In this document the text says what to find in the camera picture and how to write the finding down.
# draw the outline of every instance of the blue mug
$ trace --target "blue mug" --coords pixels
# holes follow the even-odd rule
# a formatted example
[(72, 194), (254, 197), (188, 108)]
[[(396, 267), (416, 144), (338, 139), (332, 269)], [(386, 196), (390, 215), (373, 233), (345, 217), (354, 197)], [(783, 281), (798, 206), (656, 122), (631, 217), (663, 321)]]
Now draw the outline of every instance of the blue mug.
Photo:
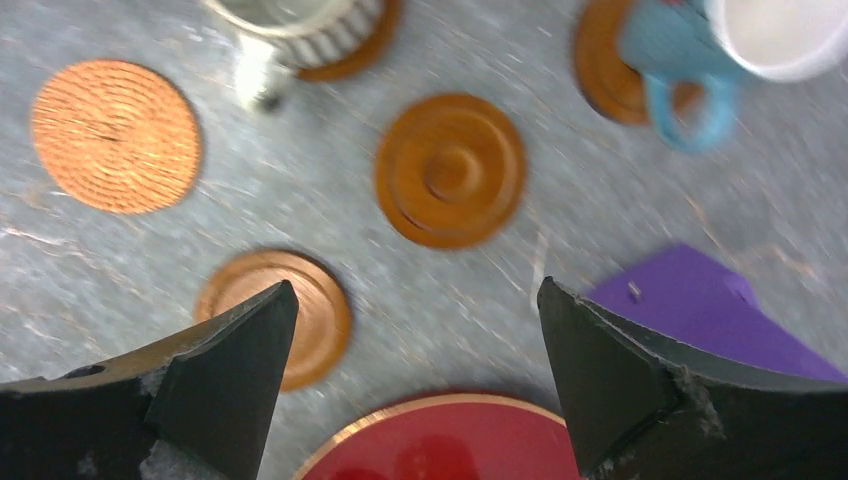
[[(642, 75), (659, 136), (697, 153), (730, 135), (750, 80), (799, 81), (837, 64), (848, 49), (846, 19), (848, 0), (635, 0), (617, 49)], [(688, 135), (672, 102), (680, 82), (705, 92)]]

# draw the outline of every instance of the red bowl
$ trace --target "red bowl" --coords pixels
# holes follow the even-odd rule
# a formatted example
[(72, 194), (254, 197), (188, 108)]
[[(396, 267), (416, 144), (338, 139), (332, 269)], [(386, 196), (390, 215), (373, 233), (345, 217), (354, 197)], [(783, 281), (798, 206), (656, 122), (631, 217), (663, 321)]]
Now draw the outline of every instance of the red bowl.
[(337, 433), (297, 480), (579, 480), (565, 421), (498, 395), (450, 394), (374, 412)]

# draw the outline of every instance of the gray countertop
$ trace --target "gray countertop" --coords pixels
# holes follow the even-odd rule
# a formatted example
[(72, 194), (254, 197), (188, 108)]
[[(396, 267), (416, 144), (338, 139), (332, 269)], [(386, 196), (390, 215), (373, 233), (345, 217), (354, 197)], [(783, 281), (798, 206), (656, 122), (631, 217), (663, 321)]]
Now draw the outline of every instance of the gray countertop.
[[(356, 322), (326, 381), (279, 397), (262, 479), (290, 478), (340, 428), (425, 390), (557, 409), (534, 300), (543, 276), (586, 290), (672, 241), (743, 273), (772, 318), (848, 369), (848, 70), (749, 90), (735, 139), (686, 156), (583, 100), (569, 48), (581, 4), (409, 0), (379, 65), (299, 85), (284, 112), (258, 116), (236, 105), (233, 44), (198, 1), (3, 0), (0, 381), (56, 377), (188, 327), (205, 278), (258, 246), (321, 258)], [(40, 164), (34, 95), (93, 57), (146, 65), (196, 108), (206, 155), (179, 205), (107, 214)], [(451, 253), (397, 234), (371, 181), (381, 132), (446, 91), (502, 108), (531, 167), (514, 221)]]

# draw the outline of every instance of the purple object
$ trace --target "purple object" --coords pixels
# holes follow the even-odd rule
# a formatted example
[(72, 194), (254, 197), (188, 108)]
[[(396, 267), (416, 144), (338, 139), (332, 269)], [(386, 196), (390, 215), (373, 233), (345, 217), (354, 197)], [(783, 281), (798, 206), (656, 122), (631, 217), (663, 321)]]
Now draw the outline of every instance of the purple object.
[(589, 293), (628, 320), (720, 357), (789, 375), (848, 377), (765, 316), (751, 285), (687, 245), (629, 268)]

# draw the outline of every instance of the mug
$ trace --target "mug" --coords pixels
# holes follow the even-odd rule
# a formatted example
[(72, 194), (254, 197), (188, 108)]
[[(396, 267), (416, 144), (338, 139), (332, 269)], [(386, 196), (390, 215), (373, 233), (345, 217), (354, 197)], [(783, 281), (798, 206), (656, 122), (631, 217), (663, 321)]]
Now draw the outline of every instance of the mug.
[(298, 71), (344, 59), (371, 35), (384, 0), (205, 0), (234, 27), (234, 85), (248, 109), (285, 97)]
[[(740, 87), (752, 79), (797, 82), (839, 63), (848, 51), (848, 0), (636, 0), (617, 50), (642, 75), (659, 136), (697, 153), (732, 132)], [(689, 135), (672, 105), (680, 82), (706, 94)]]

